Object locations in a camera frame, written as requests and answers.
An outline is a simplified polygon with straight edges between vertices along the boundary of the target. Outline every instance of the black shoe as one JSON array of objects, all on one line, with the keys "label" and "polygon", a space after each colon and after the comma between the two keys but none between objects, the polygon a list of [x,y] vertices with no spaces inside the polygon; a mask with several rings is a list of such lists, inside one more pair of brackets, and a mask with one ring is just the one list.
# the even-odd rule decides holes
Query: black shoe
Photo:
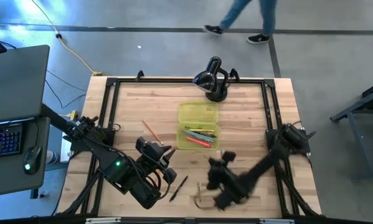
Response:
[{"label": "black shoe", "polygon": [[271,39],[271,36],[264,36],[262,34],[258,34],[255,36],[247,37],[247,43],[249,44],[263,44],[268,42]]},{"label": "black shoe", "polygon": [[210,26],[210,25],[204,25],[203,30],[206,32],[209,32],[212,35],[220,36],[222,32],[224,31],[219,26]]}]

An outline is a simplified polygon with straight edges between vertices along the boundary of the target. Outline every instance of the jeans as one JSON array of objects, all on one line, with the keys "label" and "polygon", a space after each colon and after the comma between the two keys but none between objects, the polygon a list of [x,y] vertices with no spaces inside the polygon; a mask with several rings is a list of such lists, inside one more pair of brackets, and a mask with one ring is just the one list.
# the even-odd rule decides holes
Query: jeans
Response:
[{"label": "jeans", "polygon": [[[221,29],[228,29],[238,18],[238,15],[243,11],[251,0],[235,0],[228,14],[219,24]],[[261,15],[263,20],[263,35],[271,35],[275,30],[275,9],[277,0],[260,0]]]}]

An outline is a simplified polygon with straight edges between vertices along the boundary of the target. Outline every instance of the yellow cable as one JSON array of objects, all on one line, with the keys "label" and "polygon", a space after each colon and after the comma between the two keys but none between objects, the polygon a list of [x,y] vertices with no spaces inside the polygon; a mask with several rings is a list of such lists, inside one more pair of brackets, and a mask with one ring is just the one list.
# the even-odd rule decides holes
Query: yellow cable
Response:
[{"label": "yellow cable", "polygon": [[84,63],[84,65],[92,72],[92,75],[102,75],[102,72],[96,72],[94,71],[87,63],[86,61],[81,58],[81,56],[79,56],[77,53],[75,53],[73,50],[71,50],[69,47],[67,47],[64,43],[63,43],[63,40],[62,40],[62,35],[57,31],[54,23],[49,19],[49,17],[47,16],[47,14],[44,12],[44,10],[41,9],[41,7],[39,7],[39,5],[34,1],[34,0],[31,0],[38,8],[39,10],[41,10],[41,12],[45,15],[45,17],[48,19],[48,21],[50,22],[50,24],[52,25],[52,27],[54,28],[55,32],[56,32],[56,38],[58,38],[60,40],[60,43],[63,45],[63,47],[65,47],[69,52],[73,53],[76,57],[78,57],[82,63]]}]

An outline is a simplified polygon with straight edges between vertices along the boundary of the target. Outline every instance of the red marker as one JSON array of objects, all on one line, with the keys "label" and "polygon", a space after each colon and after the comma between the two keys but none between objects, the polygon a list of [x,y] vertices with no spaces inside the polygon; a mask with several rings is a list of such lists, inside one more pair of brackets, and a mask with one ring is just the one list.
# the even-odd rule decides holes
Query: red marker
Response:
[{"label": "red marker", "polygon": [[202,146],[205,146],[205,147],[211,147],[210,144],[208,144],[208,143],[206,143],[206,142],[199,141],[199,140],[194,139],[194,138],[191,138],[191,137],[186,137],[186,139],[189,140],[189,141],[192,141],[192,142],[198,143],[198,144],[200,144],[200,145],[202,145]]}]

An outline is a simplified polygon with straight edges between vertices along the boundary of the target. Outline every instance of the pen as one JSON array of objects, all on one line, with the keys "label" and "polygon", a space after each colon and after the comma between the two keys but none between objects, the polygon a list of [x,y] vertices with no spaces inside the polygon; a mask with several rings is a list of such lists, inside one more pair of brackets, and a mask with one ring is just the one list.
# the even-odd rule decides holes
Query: pen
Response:
[{"label": "pen", "polygon": [[171,196],[171,198],[169,199],[169,201],[171,202],[172,200],[174,200],[174,198],[176,197],[176,195],[178,194],[179,190],[181,189],[181,187],[185,184],[185,181],[187,180],[188,178],[188,175],[185,177],[184,180],[182,180],[181,184],[179,185],[179,187],[175,190],[174,194]]},{"label": "pen", "polygon": [[190,129],[190,131],[214,132],[214,130],[211,129]]},{"label": "pen", "polygon": [[185,133],[190,134],[190,135],[194,136],[195,138],[205,140],[205,141],[208,141],[208,142],[215,142],[214,139],[212,139],[210,137],[207,137],[207,136],[204,136],[202,134],[197,134],[197,133],[194,133],[194,132],[188,131],[188,130],[184,130],[184,131],[185,131]]},{"label": "pen", "polygon": [[206,143],[206,142],[202,142],[202,141],[199,141],[197,139],[194,139],[194,138],[191,138],[191,137],[186,137],[187,140],[189,141],[192,141],[192,142],[195,142],[195,143],[198,143],[202,146],[205,146],[205,147],[211,147],[211,145],[209,143]]}]

